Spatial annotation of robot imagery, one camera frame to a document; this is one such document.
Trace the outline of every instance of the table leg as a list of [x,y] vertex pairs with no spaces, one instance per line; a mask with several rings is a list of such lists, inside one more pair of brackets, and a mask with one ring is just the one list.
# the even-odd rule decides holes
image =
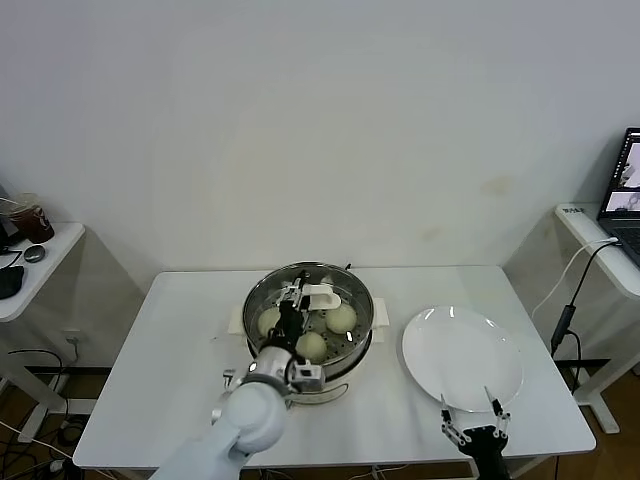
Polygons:
[[[68,379],[68,375],[61,375],[59,379],[56,376],[51,379],[51,382],[49,382],[49,388],[58,393],[64,388]],[[66,408],[66,403],[63,402],[62,405],[63,408]],[[43,403],[36,405],[36,408],[34,408],[31,415],[29,415],[29,419],[24,424],[24,427],[22,427],[22,433],[18,435],[18,442],[31,443],[31,440],[33,440],[38,434],[38,430],[40,430],[42,422],[47,418],[48,411],[49,409]]]
[[0,376],[13,383],[38,403],[50,409],[64,408],[64,399],[42,383],[20,362],[6,353],[0,353]]
[[602,399],[601,393],[640,361],[640,343],[637,332],[634,333],[621,339],[616,356],[598,370],[593,377],[581,370],[578,378],[580,388],[576,390],[574,398],[578,405],[588,406],[593,410],[602,431],[605,433],[619,433],[620,427]]

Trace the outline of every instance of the black cable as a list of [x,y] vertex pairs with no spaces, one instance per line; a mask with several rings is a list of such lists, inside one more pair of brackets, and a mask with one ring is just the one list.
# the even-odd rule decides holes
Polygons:
[[[582,368],[582,342],[580,337],[573,330],[567,330],[567,335],[571,335],[576,339],[576,350],[578,352],[578,366],[576,367],[576,374],[573,377],[573,385],[571,386],[571,395],[576,393],[578,386],[580,385],[580,368]],[[553,474],[553,480],[558,480],[558,468],[560,467],[560,456],[556,456],[556,468]]]
[[36,465],[38,463],[38,459],[35,457],[35,455],[25,452],[26,449],[22,451],[14,451],[14,450],[9,450],[9,447],[7,447],[7,449],[2,454],[3,463],[6,461],[7,458],[9,458],[10,455],[15,455],[15,458],[8,463],[7,469],[9,469],[12,465],[14,465],[18,460],[25,457],[30,458],[31,461],[33,462],[33,465]]
[[575,301],[578,298],[578,294],[580,293],[580,289],[584,284],[585,279],[587,278],[587,273],[589,272],[589,267],[593,263],[593,260],[598,256],[600,250],[610,247],[611,245],[620,245],[620,243],[616,240],[615,242],[605,243],[604,245],[596,248],[596,250],[589,257],[589,261],[582,272],[582,277],[580,278],[580,282],[578,282],[578,287],[571,298],[571,302],[564,306],[562,313],[560,314],[560,319],[556,324],[556,328],[553,330],[553,335],[551,335],[551,356],[553,357],[556,353],[556,350],[562,343],[565,335],[567,334],[567,330],[571,326],[571,320],[573,319],[574,314],[576,313]]
[[[18,422],[18,426],[16,427],[18,430],[22,430],[22,427],[24,427],[24,425],[27,423],[27,419],[31,416],[31,414],[33,413],[33,410],[37,407],[38,405],[34,405],[32,408],[30,408],[27,413],[25,413],[25,415],[22,417],[22,419],[20,419],[20,421]],[[15,445],[14,439],[15,436],[17,434],[15,432],[11,432],[11,436],[9,437],[9,442],[7,445],[7,448],[5,450],[5,452],[9,451],[9,449],[13,446],[15,447],[19,447],[19,445]],[[29,448],[29,445],[27,444],[27,446],[20,452],[22,454],[25,454],[27,449]],[[2,456],[2,469],[0,470],[0,475],[2,475],[2,478],[6,477],[6,472],[9,468],[11,468],[11,466],[16,463],[20,458],[22,458],[21,455],[18,455],[16,458],[14,458],[11,462],[7,463],[7,457],[8,455],[3,455]]]
[[78,363],[78,360],[80,360],[80,354],[78,353],[78,342],[73,343],[73,354],[76,356],[76,358],[74,358],[73,362],[71,362],[69,366],[75,365],[76,363]]
[[49,462],[37,462],[36,461],[32,467],[29,467],[29,468],[23,470],[22,472],[14,473],[12,475],[9,475],[8,477],[2,477],[2,478],[6,479],[6,480],[15,480],[16,478],[22,478],[22,477],[24,477],[26,475],[31,475],[31,477],[33,479],[36,479],[37,475],[41,471],[49,469],[49,465],[50,465]]
[[576,288],[576,291],[573,294],[573,297],[571,298],[571,302],[569,303],[570,306],[573,307],[574,304],[576,303],[576,298],[578,298],[578,293],[580,293],[582,284],[584,283],[585,278],[587,278],[589,267],[591,267],[591,264],[593,263],[595,258],[598,256],[598,253],[600,252],[600,250],[610,247],[611,245],[620,245],[620,242],[616,240],[615,242],[605,243],[604,245],[601,245],[600,247],[596,248],[595,251],[591,254],[591,257],[589,257],[589,261],[587,262],[587,266],[584,268],[584,271],[582,272],[582,277],[580,278],[580,282],[578,282],[578,287]]
[[16,257],[11,260],[11,263],[9,265],[5,265],[4,267],[1,268],[9,268],[10,266],[12,266],[14,263],[16,263],[18,261],[18,259],[20,258],[20,255],[22,255],[21,251],[18,250],[5,250],[4,252],[2,252],[2,254],[4,255],[5,253],[15,253],[17,254]]
[[62,371],[64,370],[64,364],[62,363],[60,355],[52,352],[51,350],[44,350],[42,348],[22,348],[20,350],[11,350],[10,352],[7,352],[7,355],[15,355],[16,353],[46,353],[47,355],[56,357],[60,370],[58,371],[58,378],[56,378],[56,383],[54,384],[53,389],[55,390],[57,388],[58,382],[60,382],[60,377],[62,376]]
[[571,387],[571,395],[576,393],[578,389],[579,376],[580,376],[580,368],[582,367],[582,344],[580,343],[580,337],[573,330],[567,330],[568,335],[572,335],[576,339],[576,349],[578,350],[578,367],[576,368],[576,376],[573,379],[573,386]]

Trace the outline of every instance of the power outlet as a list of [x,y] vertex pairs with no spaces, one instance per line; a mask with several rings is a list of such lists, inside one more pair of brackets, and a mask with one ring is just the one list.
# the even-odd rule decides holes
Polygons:
[[87,339],[87,336],[79,328],[63,328],[61,333],[65,341],[71,345],[78,345]]

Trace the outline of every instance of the steamed bun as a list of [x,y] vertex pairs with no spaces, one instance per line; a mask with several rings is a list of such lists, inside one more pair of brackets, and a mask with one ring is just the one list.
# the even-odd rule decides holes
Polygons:
[[307,332],[298,339],[296,352],[311,363],[319,363],[327,354],[327,344],[316,332]]
[[276,326],[278,320],[280,320],[280,310],[278,307],[265,310],[258,318],[258,333],[266,337],[269,335],[269,330]]
[[356,311],[347,303],[338,308],[327,310],[327,328],[333,333],[343,335],[356,326]]

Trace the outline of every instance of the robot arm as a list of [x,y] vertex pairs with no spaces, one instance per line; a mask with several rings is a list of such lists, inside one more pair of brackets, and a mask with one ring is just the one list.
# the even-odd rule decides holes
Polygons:
[[275,388],[243,384],[231,393],[211,429],[185,442],[151,478],[235,480],[254,453],[280,439],[286,414],[285,401]]
[[511,414],[502,409],[498,399],[491,395],[487,387],[484,387],[484,390],[496,416],[496,424],[468,428],[461,432],[453,422],[449,407],[442,395],[442,433],[458,447],[461,453],[473,458],[480,473],[478,480],[510,480],[509,470],[502,458],[502,450],[509,440],[507,425],[511,420]]
[[280,320],[270,332],[245,376],[229,385],[226,401],[214,412],[213,425],[187,440],[151,477],[153,480],[235,480],[254,453],[272,447],[282,436],[285,397],[296,390],[321,390],[322,367],[295,350],[307,319],[309,297],[305,273],[278,300]]

